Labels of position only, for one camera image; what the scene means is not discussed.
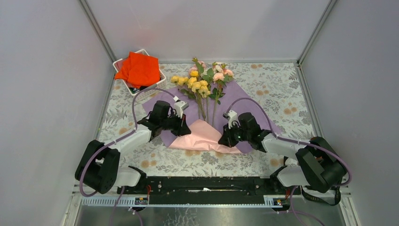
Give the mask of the yellow flower stem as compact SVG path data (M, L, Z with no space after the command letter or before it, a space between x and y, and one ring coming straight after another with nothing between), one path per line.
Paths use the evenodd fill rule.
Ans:
M191 70L188 77L174 75L170 81L177 86L179 92L197 103L199 119L208 122L210 85L200 77L199 71Z

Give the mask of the pink white rose stems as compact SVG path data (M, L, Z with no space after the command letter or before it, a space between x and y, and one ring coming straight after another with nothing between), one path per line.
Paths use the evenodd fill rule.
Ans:
M228 82L234 80L234 73L231 69L228 69L226 63L213 62L211 76L214 85L211 91L211 99L215 102L212 116L212 126L214 126L217 107L221 104L219 99L225 95L223 88L227 86Z

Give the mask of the pink flower stem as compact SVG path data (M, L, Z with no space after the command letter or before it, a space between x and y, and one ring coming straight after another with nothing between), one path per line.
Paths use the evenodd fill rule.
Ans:
M192 61L194 62L194 66L189 69L188 75L198 78L204 73L207 65L196 57L192 58Z

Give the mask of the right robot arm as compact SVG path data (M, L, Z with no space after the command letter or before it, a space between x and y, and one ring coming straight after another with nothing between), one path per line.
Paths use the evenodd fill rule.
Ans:
M306 186L319 193L326 193L339 186L348 170L338 160L335 151L322 137L309 141L292 140L262 129L252 113L238 115L230 110L223 114L228 123L223 126L223 134L218 143L234 147L239 142L264 153L275 153L297 161L296 165L285 165L273 173L270 188L281 194L291 186Z

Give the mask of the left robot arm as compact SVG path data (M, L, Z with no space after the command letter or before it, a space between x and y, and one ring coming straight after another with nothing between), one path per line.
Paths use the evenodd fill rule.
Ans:
M137 122L135 129L108 144L98 140L89 142L74 175L80 183L81 194L88 196L83 185L92 188L95 194L105 194L114 186L128 186L136 194L143 192L146 187L144 173L134 167L120 167L121 157L149 143L164 130L178 137L189 135L191 130L184 113L188 106L182 100L177 100L173 106L157 101L153 110Z

